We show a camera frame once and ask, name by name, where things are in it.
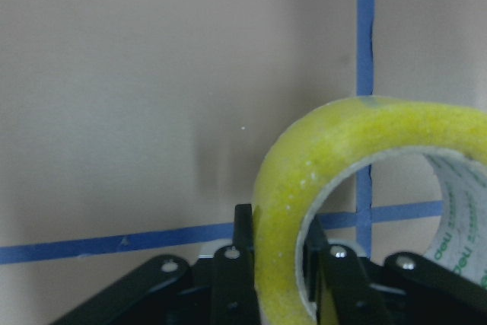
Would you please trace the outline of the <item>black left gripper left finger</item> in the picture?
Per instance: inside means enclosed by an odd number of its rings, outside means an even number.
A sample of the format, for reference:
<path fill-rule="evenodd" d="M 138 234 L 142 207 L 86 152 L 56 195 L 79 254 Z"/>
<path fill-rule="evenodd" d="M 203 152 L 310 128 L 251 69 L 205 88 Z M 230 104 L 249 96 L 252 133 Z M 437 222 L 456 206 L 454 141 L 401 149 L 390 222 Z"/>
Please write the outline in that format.
<path fill-rule="evenodd" d="M 155 256 L 62 315 L 57 324 L 259 324 L 252 210 L 234 209 L 232 241 L 190 265 Z"/>

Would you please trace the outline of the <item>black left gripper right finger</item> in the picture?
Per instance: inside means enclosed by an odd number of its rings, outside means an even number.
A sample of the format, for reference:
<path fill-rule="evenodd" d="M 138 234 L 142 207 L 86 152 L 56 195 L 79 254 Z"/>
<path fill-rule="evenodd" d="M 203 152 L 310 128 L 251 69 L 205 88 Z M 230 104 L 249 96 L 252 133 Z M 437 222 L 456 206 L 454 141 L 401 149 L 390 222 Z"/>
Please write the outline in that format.
<path fill-rule="evenodd" d="M 319 324 L 484 324 L 486 291 L 416 253 L 377 265 L 328 241 L 320 221 L 304 244 L 304 283 Z"/>

